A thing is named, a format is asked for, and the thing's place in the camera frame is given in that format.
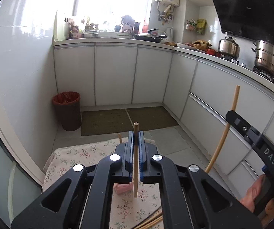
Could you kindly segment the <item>person hand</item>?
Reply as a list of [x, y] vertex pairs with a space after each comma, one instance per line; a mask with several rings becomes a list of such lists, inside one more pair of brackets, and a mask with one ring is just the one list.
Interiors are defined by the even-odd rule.
[[[249, 211], [254, 212], [255, 210], [255, 199], [260, 195], [262, 191], [263, 181], [265, 180], [265, 175], [261, 175], [254, 182], [254, 184], [249, 187], [246, 192], [245, 197], [240, 200], [240, 203], [244, 205]], [[266, 228], [268, 224], [274, 218], [274, 198], [272, 198], [265, 207], [266, 215], [261, 219], [263, 228]]]

